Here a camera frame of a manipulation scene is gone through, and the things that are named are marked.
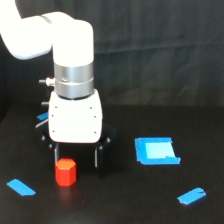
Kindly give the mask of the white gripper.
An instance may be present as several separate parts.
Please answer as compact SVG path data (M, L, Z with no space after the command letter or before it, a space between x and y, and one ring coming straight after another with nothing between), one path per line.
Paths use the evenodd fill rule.
M41 136L55 145L54 163L59 160L59 143L108 142L117 131L103 122L101 101L97 90L87 98L69 100L51 92L48 116L36 125ZM106 174L107 149L103 145L95 148L95 168L100 177Z

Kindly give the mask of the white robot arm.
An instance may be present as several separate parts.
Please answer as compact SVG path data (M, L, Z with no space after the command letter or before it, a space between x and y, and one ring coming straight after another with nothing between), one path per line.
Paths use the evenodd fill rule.
M104 171L104 149L116 130L103 122L94 88L92 25L63 12L23 18L16 0L0 0L0 36L12 56L28 60L53 54L54 76L42 82L53 91L45 103L48 116L36 125L59 159L61 143L94 143L95 167Z

